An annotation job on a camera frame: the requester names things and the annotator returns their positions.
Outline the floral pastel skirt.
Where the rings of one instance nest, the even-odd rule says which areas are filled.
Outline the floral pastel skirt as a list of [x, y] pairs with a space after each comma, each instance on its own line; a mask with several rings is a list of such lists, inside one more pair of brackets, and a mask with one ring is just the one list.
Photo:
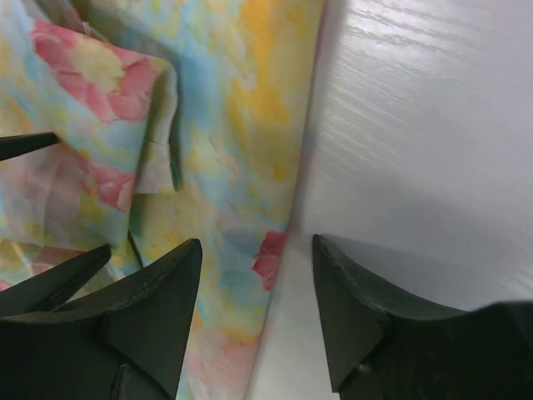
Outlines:
[[281, 263], [322, 1], [4, 1], [1, 286], [105, 243], [96, 290], [203, 248], [180, 399], [243, 399]]

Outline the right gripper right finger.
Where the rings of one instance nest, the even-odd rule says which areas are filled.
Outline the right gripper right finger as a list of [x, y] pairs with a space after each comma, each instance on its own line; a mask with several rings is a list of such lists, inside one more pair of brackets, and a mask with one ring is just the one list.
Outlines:
[[376, 275], [320, 235], [312, 266], [340, 398], [531, 398], [531, 302], [447, 307]]

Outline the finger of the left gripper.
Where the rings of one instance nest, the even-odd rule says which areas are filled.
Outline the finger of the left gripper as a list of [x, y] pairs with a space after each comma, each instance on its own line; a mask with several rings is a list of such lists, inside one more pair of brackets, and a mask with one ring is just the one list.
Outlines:
[[1, 316], [54, 310], [90, 281], [110, 257], [111, 248], [104, 245], [2, 291]]
[[53, 132], [2, 137], [0, 139], [0, 160], [15, 158], [58, 143], [59, 137]]

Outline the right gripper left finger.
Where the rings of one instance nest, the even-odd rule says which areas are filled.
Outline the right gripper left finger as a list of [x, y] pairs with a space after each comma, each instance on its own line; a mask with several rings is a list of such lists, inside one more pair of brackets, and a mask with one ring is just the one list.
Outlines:
[[4, 399], [173, 399], [202, 266], [190, 239], [48, 312], [1, 316]]

